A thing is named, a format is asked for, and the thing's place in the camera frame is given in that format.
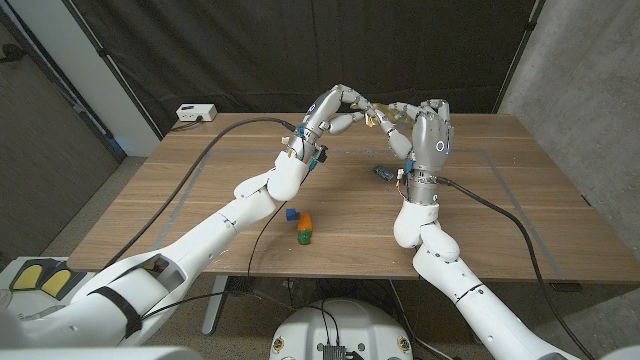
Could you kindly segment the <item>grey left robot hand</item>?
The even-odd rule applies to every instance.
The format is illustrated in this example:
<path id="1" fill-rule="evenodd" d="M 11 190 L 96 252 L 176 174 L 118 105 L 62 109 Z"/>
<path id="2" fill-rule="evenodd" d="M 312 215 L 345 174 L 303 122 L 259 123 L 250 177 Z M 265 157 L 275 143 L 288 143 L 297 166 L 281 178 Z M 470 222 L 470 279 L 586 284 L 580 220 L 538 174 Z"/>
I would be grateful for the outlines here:
<path id="1" fill-rule="evenodd" d="M 342 104 L 354 104 L 357 111 L 330 119 Z M 353 123 L 362 120 L 365 115 L 375 117 L 374 106 L 352 88 L 337 84 L 319 96 L 311 105 L 303 119 L 303 125 L 306 130 L 318 137 L 325 131 L 334 135 L 346 131 Z"/>

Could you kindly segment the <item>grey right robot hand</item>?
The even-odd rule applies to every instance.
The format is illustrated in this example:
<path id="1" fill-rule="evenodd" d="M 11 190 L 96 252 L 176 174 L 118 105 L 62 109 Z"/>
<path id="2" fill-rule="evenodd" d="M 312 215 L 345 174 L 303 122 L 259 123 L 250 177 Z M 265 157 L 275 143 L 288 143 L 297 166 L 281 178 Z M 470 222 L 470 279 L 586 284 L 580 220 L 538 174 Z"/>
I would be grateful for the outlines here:
<path id="1" fill-rule="evenodd" d="M 420 106 L 402 102 L 379 105 L 375 113 L 397 157 L 412 160 L 413 168 L 418 170 L 435 173 L 443 168 L 453 140 L 449 103 L 446 100 L 430 99 Z M 392 119 L 396 114 L 413 122 L 412 140 L 395 128 Z"/>

